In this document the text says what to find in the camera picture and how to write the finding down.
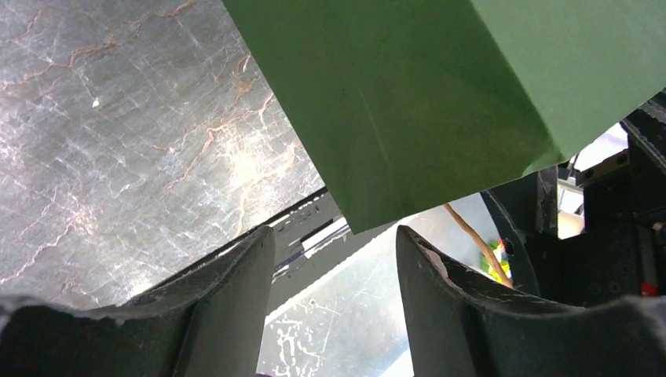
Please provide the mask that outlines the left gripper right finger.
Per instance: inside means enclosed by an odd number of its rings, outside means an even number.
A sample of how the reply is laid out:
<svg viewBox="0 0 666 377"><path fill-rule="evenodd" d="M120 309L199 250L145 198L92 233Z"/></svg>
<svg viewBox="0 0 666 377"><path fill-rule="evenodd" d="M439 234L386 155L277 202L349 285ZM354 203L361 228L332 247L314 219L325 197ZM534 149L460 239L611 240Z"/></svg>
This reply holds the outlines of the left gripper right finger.
<svg viewBox="0 0 666 377"><path fill-rule="evenodd" d="M397 273L417 376L662 376L665 300L592 308L490 280L397 228Z"/></svg>

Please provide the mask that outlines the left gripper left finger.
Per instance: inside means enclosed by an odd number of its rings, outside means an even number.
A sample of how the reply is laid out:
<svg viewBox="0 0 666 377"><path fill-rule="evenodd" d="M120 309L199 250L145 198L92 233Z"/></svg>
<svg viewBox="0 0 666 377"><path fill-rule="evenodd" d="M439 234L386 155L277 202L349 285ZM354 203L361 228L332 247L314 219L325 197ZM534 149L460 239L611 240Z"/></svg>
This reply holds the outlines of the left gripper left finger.
<svg viewBox="0 0 666 377"><path fill-rule="evenodd" d="M252 376L276 241L267 226L120 306L1 299L4 376Z"/></svg>

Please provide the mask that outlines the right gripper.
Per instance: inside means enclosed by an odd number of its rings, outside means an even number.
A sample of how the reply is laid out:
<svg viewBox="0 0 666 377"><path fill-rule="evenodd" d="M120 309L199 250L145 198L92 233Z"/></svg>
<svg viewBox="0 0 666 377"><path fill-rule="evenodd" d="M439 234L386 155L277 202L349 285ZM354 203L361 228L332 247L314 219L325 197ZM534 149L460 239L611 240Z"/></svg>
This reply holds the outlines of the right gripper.
<svg viewBox="0 0 666 377"><path fill-rule="evenodd" d="M555 167L481 193L519 291L573 306L664 295L664 92L620 124L626 149L576 175L579 235L558 236Z"/></svg>

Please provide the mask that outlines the green and brown paper bag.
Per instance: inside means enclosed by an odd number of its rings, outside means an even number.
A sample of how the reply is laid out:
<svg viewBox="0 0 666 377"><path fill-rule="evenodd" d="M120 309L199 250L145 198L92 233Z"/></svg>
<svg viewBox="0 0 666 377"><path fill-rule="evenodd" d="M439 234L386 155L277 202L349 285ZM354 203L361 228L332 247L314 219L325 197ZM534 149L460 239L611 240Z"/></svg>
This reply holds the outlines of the green and brown paper bag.
<svg viewBox="0 0 666 377"><path fill-rule="evenodd" d="M662 1L227 1L354 232L565 162L665 86Z"/></svg>

